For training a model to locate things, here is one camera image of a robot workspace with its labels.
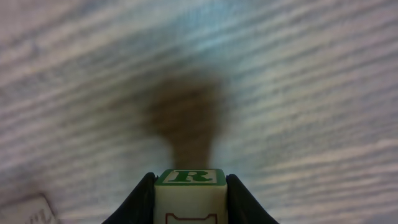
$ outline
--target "red line marking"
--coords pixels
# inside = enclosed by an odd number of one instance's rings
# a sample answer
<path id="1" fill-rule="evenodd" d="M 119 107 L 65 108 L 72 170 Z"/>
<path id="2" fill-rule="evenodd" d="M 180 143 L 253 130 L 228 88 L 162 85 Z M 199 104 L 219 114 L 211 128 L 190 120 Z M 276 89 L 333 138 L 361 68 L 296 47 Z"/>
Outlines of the red line marking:
<path id="1" fill-rule="evenodd" d="M 217 214 L 208 214 L 205 218 L 179 218 L 175 216 L 174 213 L 166 213 L 166 224 L 168 224 L 167 223 L 168 216 L 173 216 L 178 221 L 204 221 L 210 217 L 215 217 L 216 218 L 215 224 L 217 224 Z"/>

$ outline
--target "alphabet block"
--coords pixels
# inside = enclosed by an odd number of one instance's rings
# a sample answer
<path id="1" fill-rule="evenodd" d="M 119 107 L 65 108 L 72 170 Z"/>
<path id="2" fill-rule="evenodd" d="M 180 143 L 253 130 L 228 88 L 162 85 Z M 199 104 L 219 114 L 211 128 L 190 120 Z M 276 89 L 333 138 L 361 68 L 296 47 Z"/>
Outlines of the alphabet block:
<path id="1" fill-rule="evenodd" d="M 220 169 L 166 170 L 155 183 L 154 224 L 227 224 Z"/>

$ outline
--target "block top face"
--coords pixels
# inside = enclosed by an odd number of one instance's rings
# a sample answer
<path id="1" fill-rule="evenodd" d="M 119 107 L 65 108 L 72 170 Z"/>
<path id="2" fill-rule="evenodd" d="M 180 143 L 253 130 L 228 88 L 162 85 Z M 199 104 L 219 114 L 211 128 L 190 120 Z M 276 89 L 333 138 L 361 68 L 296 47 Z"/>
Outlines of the block top face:
<path id="1" fill-rule="evenodd" d="M 225 175 L 221 169 L 166 170 L 155 182 L 155 186 L 224 186 Z"/>

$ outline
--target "tabletop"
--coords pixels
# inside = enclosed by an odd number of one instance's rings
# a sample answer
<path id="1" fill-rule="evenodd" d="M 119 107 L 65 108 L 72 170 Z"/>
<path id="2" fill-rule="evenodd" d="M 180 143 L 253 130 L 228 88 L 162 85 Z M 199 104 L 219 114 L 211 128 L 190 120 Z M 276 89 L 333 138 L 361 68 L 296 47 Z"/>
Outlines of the tabletop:
<path id="1" fill-rule="evenodd" d="M 398 220 L 396 0 L 3 0 L 0 205 L 100 223 L 147 172 L 281 223 Z"/>

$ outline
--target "green square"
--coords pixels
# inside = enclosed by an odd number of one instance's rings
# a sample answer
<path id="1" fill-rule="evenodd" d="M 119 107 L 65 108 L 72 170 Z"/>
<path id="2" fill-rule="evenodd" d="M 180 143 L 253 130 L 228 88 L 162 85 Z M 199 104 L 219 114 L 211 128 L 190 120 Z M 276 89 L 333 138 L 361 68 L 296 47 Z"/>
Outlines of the green square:
<path id="1" fill-rule="evenodd" d="M 225 175 L 221 169 L 180 170 L 168 169 L 156 180 L 157 186 L 224 186 Z"/>

